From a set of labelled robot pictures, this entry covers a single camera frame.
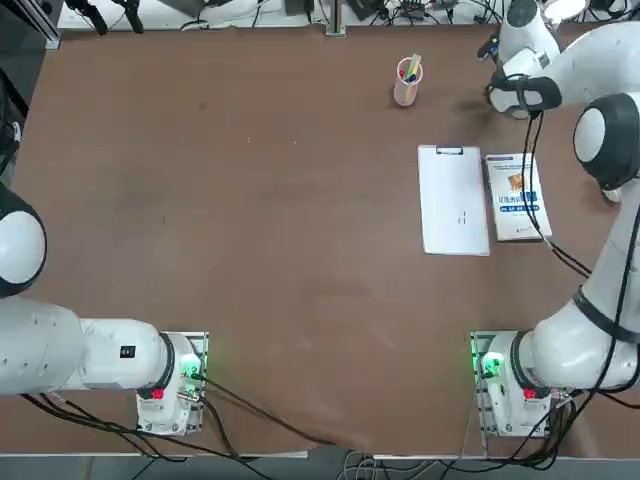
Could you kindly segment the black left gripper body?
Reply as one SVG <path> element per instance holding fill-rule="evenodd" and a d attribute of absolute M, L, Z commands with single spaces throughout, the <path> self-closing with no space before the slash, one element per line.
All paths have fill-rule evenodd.
<path fill-rule="evenodd" d="M 21 142 L 21 125 L 19 122 L 6 122 L 1 126 L 1 169 L 4 173 L 14 159 Z"/>

